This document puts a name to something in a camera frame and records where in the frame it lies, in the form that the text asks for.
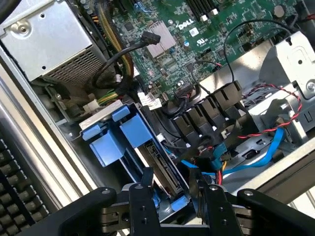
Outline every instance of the cable connector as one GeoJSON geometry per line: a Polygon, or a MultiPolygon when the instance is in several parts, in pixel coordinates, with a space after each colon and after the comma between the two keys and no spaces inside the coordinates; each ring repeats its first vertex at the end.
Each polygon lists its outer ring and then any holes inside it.
{"type": "Polygon", "coordinates": [[[141,41],[150,44],[154,44],[157,45],[161,40],[161,36],[155,34],[155,33],[151,33],[151,32],[147,32],[144,31],[142,36],[141,36],[141,41]]]}

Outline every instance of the ventilation grille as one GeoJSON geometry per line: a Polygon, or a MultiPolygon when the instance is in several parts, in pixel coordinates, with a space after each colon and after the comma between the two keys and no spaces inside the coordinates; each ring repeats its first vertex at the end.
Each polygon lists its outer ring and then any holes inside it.
{"type": "Polygon", "coordinates": [[[92,50],[88,50],[84,54],[59,66],[48,73],[47,76],[56,82],[66,82],[84,87],[101,65],[101,61],[95,56],[92,50]]]}

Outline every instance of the heatsink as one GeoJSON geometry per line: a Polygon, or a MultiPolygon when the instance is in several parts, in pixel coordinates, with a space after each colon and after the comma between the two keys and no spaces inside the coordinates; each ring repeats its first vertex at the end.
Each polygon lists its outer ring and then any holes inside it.
{"type": "Polygon", "coordinates": [[[161,36],[160,43],[157,45],[149,45],[147,47],[152,58],[156,58],[164,54],[166,50],[176,45],[176,41],[163,21],[154,23],[150,26],[148,31],[161,36]]]}

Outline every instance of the motherboard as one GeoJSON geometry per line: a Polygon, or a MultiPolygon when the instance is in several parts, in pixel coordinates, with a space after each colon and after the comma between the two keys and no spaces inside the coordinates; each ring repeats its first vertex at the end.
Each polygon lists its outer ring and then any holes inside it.
{"type": "MultiPolygon", "coordinates": [[[[229,31],[252,19],[284,22],[296,13],[296,0],[118,0],[114,21],[132,45],[144,31],[161,36],[156,46],[133,52],[133,61],[146,89],[164,101],[193,85],[190,69],[196,60],[226,65],[223,43],[229,31]]],[[[273,23],[239,27],[228,40],[227,55],[234,61],[280,32],[273,23]]],[[[203,80],[219,67],[199,65],[195,76],[203,80]]]]}

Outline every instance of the green circuit board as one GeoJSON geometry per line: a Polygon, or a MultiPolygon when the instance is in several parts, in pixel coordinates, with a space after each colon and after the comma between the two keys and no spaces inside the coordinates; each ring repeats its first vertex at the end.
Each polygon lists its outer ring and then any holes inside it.
{"type": "MultiPolygon", "coordinates": [[[[155,97],[163,100],[173,99],[176,91],[193,83],[189,64],[197,59],[226,65],[223,42],[237,24],[252,19],[274,19],[276,6],[283,7],[285,15],[278,19],[282,22],[296,12],[296,0],[220,0],[223,4],[219,6],[218,15],[203,22],[195,18],[185,0],[142,0],[146,13],[136,11],[128,0],[123,2],[128,6],[127,14],[119,14],[116,9],[114,21],[126,42],[132,44],[140,41],[142,32],[161,21],[176,42],[176,45],[156,58],[146,48],[132,53],[134,64],[147,88],[155,97]]],[[[227,54],[230,61],[279,33],[270,31],[276,27],[272,23],[258,22],[245,27],[247,29],[240,27],[229,38],[227,54]]],[[[215,69],[212,65],[202,65],[195,70],[199,80],[213,72],[215,69]]]]}

